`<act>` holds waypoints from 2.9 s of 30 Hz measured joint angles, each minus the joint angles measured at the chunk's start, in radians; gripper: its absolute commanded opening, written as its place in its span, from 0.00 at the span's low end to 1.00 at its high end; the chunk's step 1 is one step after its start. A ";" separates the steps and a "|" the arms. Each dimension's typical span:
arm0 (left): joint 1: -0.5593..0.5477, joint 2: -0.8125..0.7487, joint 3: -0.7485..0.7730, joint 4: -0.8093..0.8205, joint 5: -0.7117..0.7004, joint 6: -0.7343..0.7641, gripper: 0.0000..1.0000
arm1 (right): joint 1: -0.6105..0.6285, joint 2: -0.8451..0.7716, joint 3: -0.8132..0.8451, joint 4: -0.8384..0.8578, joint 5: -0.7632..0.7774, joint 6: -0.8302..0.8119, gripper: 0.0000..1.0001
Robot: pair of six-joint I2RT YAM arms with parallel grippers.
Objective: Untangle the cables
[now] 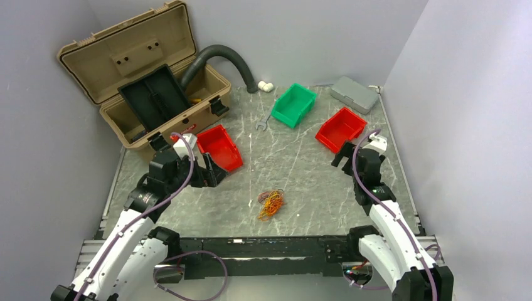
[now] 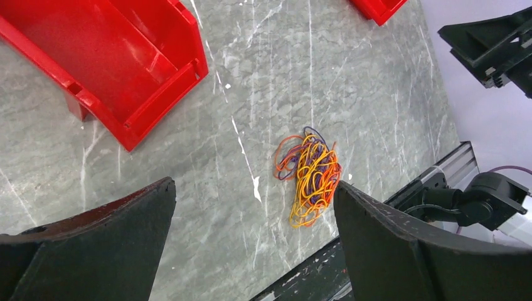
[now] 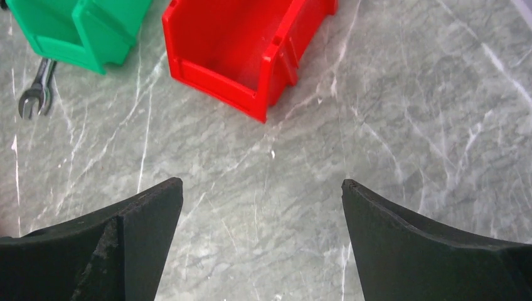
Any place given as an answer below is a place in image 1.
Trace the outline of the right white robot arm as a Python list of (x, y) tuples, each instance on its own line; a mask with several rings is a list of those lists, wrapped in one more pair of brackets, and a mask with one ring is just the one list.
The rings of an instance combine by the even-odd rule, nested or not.
[(403, 219), (391, 189), (381, 180), (386, 147), (375, 142), (359, 148), (345, 142), (332, 166), (344, 157), (342, 170), (353, 178), (357, 203), (374, 222), (350, 229), (346, 253), (368, 260), (381, 275), (393, 300), (452, 300), (454, 276), (440, 266)]

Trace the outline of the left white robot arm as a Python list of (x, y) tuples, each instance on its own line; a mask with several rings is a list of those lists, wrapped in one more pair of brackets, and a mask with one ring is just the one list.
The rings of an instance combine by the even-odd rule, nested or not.
[(158, 264), (186, 256), (179, 233), (154, 224), (186, 186), (216, 187), (229, 175), (209, 153), (202, 157), (204, 166), (190, 150), (157, 152), (95, 257), (69, 286), (57, 286), (51, 300), (123, 300), (136, 272), (153, 272)]

